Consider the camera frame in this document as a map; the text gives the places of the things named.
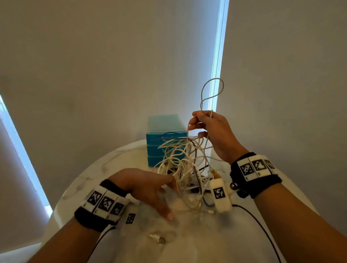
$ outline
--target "tangled cable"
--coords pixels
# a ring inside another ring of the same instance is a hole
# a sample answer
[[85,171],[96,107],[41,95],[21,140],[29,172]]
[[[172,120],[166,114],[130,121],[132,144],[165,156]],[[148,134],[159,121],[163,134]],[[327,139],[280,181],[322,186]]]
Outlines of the tangled cable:
[[[222,83],[221,91],[214,96],[203,99],[202,96],[203,96],[203,91],[205,86],[210,81],[213,81],[215,79],[218,79],[221,81]],[[207,81],[201,90],[200,109],[202,110],[204,101],[217,97],[219,94],[223,92],[223,89],[224,89],[224,82],[220,78],[212,78],[209,81]],[[179,138],[162,137],[161,138],[163,140],[164,139],[168,140],[158,147],[158,148],[164,149],[165,156],[161,162],[155,165],[155,167],[159,166],[158,167],[159,174],[166,175],[166,174],[173,173],[173,176],[176,179],[176,183],[178,186],[177,188],[179,189],[181,198],[190,209],[200,209],[202,202],[204,202],[207,206],[213,206],[213,205],[209,205],[204,199],[205,188],[208,185],[210,179],[212,178],[212,175],[209,173],[207,176],[203,176],[202,173],[205,171],[205,169],[208,166],[210,167],[210,169],[213,169],[211,167],[211,164],[208,158],[218,160],[218,161],[221,161],[221,160],[210,157],[210,156],[207,157],[205,155],[205,150],[212,148],[212,146],[207,147],[208,136],[206,139],[199,138],[198,136],[189,138],[188,132],[189,130],[187,129],[187,137],[179,137]],[[204,163],[203,168],[199,169],[199,166],[203,163]],[[196,196],[196,200],[194,199],[192,200],[191,198],[189,198],[187,194],[194,188],[199,188],[199,193]]]

